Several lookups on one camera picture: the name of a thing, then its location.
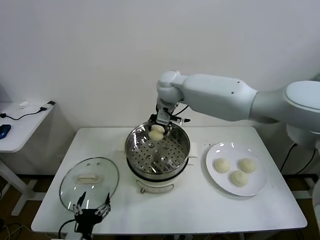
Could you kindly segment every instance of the table leg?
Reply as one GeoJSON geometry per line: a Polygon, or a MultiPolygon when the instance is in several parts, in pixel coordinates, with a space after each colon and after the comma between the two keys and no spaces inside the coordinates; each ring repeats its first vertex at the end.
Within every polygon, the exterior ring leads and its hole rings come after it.
{"type": "Polygon", "coordinates": [[[25,184],[13,171],[11,171],[2,161],[0,161],[0,175],[20,193],[20,199],[16,203],[11,215],[19,216],[27,201],[42,201],[46,195],[45,192],[34,192],[33,188],[37,180],[30,180],[25,184]]]}
{"type": "Polygon", "coordinates": [[[4,197],[4,195],[6,194],[6,192],[8,191],[8,189],[10,188],[10,183],[7,183],[4,188],[2,189],[2,194],[1,194],[1,198],[0,200],[4,197]]]}

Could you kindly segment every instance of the dough ball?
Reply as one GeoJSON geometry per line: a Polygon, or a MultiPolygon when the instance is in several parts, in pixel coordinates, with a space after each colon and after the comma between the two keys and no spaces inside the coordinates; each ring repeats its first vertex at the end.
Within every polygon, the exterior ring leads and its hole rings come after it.
{"type": "Polygon", "coordinates": [[[160,141],[164,138],[164,134],[161,133],[161,132],[158,132],[158,131],[155,131],[155,130],[151,130],[149,132],[149,138],[152,140],[152,141],[160,141]]]}
{"type": "Polygon", "coordinates": [[[241,170],[237,170],[231,173],[230,179],[231,179],[231,182],[238,187],[243,187],[248,184],[248,177],[241,170]]]}
{"type": "Polygon", "coordinates": [[[219,173],[225,174],[230,170],[230,163],[225,158],[218,158],[213,163],[215,170],[217,170],[219,173]]]}
{"type": "Polygon", "coordinates": [[[160,125],[157,125],[157,124],[152,125],[152,126],[151,126],[151,130],[155,130],[155,131],[160,132],[160,133],[162,133],[162,134],[165,133],[164,127],[163,127],[163,126],[160,126],[160,125]]]}
{"type": "Polygon", "coordinates": [[[152,125],[148,135],[152,141],[160,141],[164,138],[165,129],[160,125],[152,125]]]}
{"type": "Polygon", "coordinates": [[[239,167],[245,173],[253,173],[256,170],[256,164],[251,158],[241,159],[239,162],[239,167]]]}

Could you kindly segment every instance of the white wall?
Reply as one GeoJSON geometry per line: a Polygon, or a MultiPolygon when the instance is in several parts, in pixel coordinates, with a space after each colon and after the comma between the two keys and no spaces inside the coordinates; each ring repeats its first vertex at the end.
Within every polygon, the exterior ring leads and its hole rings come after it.
{"type": "MultiPolygon", "coordinates": [[[[56,101],[51,126],[62,133],[48,137],[67,146],[80,127],[145,121],[167,70],[240,78],[257,90],[311,78],[320,70],[319,8],[318,0],[2,0],[0,83],[11,101],[56,101]]],[[[230,124],[184,116],[192,126],[230,124]]],[[[277,128],[260,129],[267,142],[277,128]]],[[[27,165],[54,173],[59,149],[27,165]]]]}

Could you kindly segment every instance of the black cable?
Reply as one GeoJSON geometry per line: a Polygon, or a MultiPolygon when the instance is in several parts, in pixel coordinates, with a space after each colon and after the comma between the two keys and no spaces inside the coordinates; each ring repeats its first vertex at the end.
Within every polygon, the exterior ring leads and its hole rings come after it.
{"type": "Polygon", "coordinates": [[[61,230],[64,228],[64,226],[67,225],[67,224],[69,224],[69,223],[72,223],[72,222],[74,222],[74,221],[75,221],[75,219],[70,219],[70,220],[64,222],[64,223],[61,225],[61,227],[60,227],[60,229],[59,229],[59,232],[58,232],[58,237],[59,237],[59,239],[61,239],[61,230]]]}
{"type": "Polygon", "coordinates": [[[20,120],[20,119],[22,119],[22,118],[25,117],[25,116],[38,114],[38,113],[40,113],[40,112],[42,112],[42,111],[43,111],[42,109],[39,109],[39,111],[37,111],[37,112],[28,113],[28,114],[22,115],[21,117],[18,117],[18,118],[13,118],[13,117],[8,116],[8,115],[5,115],[4,117],[7,117],[7,118],[12,119],[12,120],[20,120]]]}
{"type": "Polygon", "coordinates": [[[288,160],[288,158],[289,158],[289,155],[290,155],[292,149],[294,149],[296,146],[297,146],[297,144],[294,143],[294,144],[292,144],[292,146],[290,147],[290,149],[289,149],[289,151],[288,151],[288,153],[287,153],[287,155],[286,155],[286,157],[285,157],[285,160],[284,160],[284,162],[282,163],[282,166],[281,166],[281,168],[280,168],[280,172],[282,172],[282,170],[284,169],[284,166],[285,166],[285,164],[286,164],[286,162],[287,162],[287,160],[288,160]]]}
{"type": "Polygon", "coordinates": [[[315,155],[316,155],[316,150],[313,150],[313,154],[312,154],[311,159],[307,162],[307,164],[306,164],[300,171],[298,171],[298,172],[295,173],[294,175],[298,175],[298,174],[301,173],[303,170],[305,170],[306,167],[308,167],[309,164],[312,162],[312,160],[314,159],[315,155]]]}
{"type": "Polygon", "coordinates": [[[187,105],[184,109],[182,109],[182,110],[179,111],[178,113],[174,114],[173,116],[178,116],[179,114],[181,114],[182,112],[184,112],[188,107],[189,107],[189,105],[187,105]]]}

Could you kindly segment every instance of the cable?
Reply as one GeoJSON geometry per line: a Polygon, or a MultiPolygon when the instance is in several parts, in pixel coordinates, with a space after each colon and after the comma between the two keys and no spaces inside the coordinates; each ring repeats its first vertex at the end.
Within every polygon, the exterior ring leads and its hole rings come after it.
{"type": "Polygon", "coordinates": [[[18,235],[15,237],[15,239],[14,240],[16,240],[19,236],[20,236],[20,233],[21,233],[21,229],[22,228],[26,228],[29,232],[32,232],[33,233],[33,231],[32,230],[30,230],[26,225],[21,225],[20,223],[17,223],[17,222],[15,222],[15,223],[12,223],[12,224],[9,224],[8,226],[11,226],[11,225],[13,225],[13,224],[18,224],[18,225],[20,225],[20,227],[18,227],[16,230],[14,230],[13,232],[9,232],[8,233],[8,236],[4,239],[4,240],[10,240],[10,237],[11,237],[11,235],[12,234],[14,234],[14,233],[16,233],[18,230],[20,230],[19,231],[19,233],[18,233],[18,235]]]}
{"type": "MultiPolygon", "coordinates": [[[[22,225],[20,224],[20,223],[18,223],[18,222],[14,222],[14,223],[10,223],[10,224],[8,224],[8,225],[3,225],[2,227],[1,227],[1,230],[0,230],[0,233],[2,233],[4,230],[6,230],[6,227],[9,229],[11,226],[13,226],[13,225],[18,225],[18,227],[20,228],[22,225]]],[[[21,228],[19,229],[19,232],[18,232],[18,234],[17,234],[17,236],[15,236],[15,238],[13,239],[13,240],[16,240],[16,239],[18,239],[19,238],[19,236],[20,236],[20,234],[21,234],[21,228]]]]}
{"type": "Polygon", "coordinates": [[[289,158],[289,155],[290,155],[292,149],[294,149],[296,146],[297,146],[296,143],[294,143],[294,144],[291,145],[291,147],[290,147],[290,149],[289,149],[289,151],[288,151],[288,153],[287,153],[287,155],[286,155],[286,157],[285,157],[285,160],[284,160],[284,162],[282,163],[282,166],[281,166],[281,168],[280,168],[280,172],[282,172],[282,170],[284,169],[284,166],[285,166],[285,164],[286,164],[286,162],[287,162],[287,160],[288,160],[288,158],[289,158]]]}
{"type": "Polygon", "coordinates": [[[58,239],[58,236],[49,236],[48,233],[45,233],[44,235],[46,235],[49,239],[58,239]]]}
{"type": "Polygon", "coordinates": [[[300,171],[298,171],[298,172],[295,173],[294,175],[298,175],[298,174],[301,173],[303,170],[305,170],[306,167],[308,167],[309,164],[312,162],[312,160],[314,159],[315,155],[316,155],[316,150],[313,150],[313,154],[312,154],[311,159],[307,162],[307,164],[306,164],[300,171]]]}
{"type": "Polygon", "coordinates": [[[184,109],[182,109],[182,110],[179,111],[178,113],[174,114],[173,116],[178,116],[179,114],[181,114],[182,112],[184,112],[188,107],[189,107],[189,105],[187,105],[184,109]]]}
{"type": "Polygon", "coordinates": [[[61,239],[61,230],[63,229],[63,227],[64,227],[65,225],[67,225],[68,223],[72,223],[72,222],[74,222],[74,221],[75,221],[75,219],[70,219],[70,220],[64,222],[64,223],[61,225],[61,227],[60,227],[60,229],[59,229],[59,232],[58,232],[58,238],[59,238],[59,239],[61,239]]]}
{"type": "Polygon", "coordinates": [[[9,237],[8,240],[10,240],[11,233],[9,232],[9,228],[7,225],[4,225],[4,227],[6,228],[6,231],[8,232],[8,236],[5,239],[7,239],[9,237]]]}
{"type": "Polygon", "coordinates": [[[42,109],[39,109],[37,112],[28,113],[28,114],[22,115],[21,117],[18,117],[18,118],[14,118],[14,117],[12,117],[12,116],[6,115],[5,113],[1,113],[1,117],[2,117],[2,118],[6,118],[6,117],[7,117],[7,118],[12,119],[12,120],[20,120],[20,119],[22,119],[22,118],[25,117],[25,116],[38,114],[38,113],[40,113],[40,112],[42,112],[42,111],[43,111],[42,109]]]}

